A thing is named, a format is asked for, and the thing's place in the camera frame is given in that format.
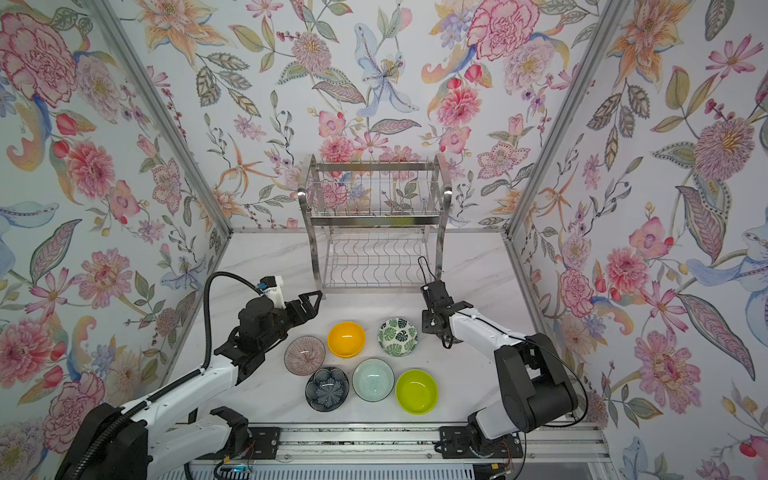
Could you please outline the yellow bowl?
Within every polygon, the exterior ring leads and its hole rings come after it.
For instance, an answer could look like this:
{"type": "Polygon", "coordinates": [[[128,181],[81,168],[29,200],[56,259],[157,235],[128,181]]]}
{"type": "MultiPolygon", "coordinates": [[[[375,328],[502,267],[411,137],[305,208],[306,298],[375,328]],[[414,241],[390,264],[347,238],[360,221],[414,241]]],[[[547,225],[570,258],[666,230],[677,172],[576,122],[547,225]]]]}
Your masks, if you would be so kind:
{"type": "Polygon", "coordinates": [[[366,344],[365,330],[361,325],[345,321],[333,326],[327,336],[330,352],[342,359],[353,358],[360,354],[366,344]]]}

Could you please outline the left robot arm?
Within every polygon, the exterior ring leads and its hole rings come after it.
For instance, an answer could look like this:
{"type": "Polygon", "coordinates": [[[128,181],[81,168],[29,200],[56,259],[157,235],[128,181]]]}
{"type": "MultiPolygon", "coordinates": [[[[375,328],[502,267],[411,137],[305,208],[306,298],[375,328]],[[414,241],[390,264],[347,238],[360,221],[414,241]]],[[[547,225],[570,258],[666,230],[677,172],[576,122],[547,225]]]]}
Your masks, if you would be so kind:
{"type": "Polygon", "coordinates": [[[271,295],[250,300],[241,324],[198,367],[159,390],[120,407],[91,410],[56,473],[59,479],[156,479],[211,454],[236,455],[252,445],[248,419],[216,407],[184,424],[189,413],[243,383],[288,332],[314,319],[323,295],[304,293],[277,307],[271,295]]]}

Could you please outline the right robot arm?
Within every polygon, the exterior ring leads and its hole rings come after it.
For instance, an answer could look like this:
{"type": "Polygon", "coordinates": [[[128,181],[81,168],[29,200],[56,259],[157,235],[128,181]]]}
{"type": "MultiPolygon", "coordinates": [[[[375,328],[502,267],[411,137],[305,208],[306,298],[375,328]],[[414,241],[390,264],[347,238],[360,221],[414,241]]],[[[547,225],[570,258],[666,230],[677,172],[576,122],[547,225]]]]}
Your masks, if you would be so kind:
{"type": "Polygon", "coordinates": [[[529,433],[577,409],[578,395],[549,337],[514,332],[470,303],[454,301],[440,280],[423,285],[421,293],[422,332],[437,336],[446,348],[466,343],[496,368],[500,399],[468,417],[475,449],[529,433]]]}

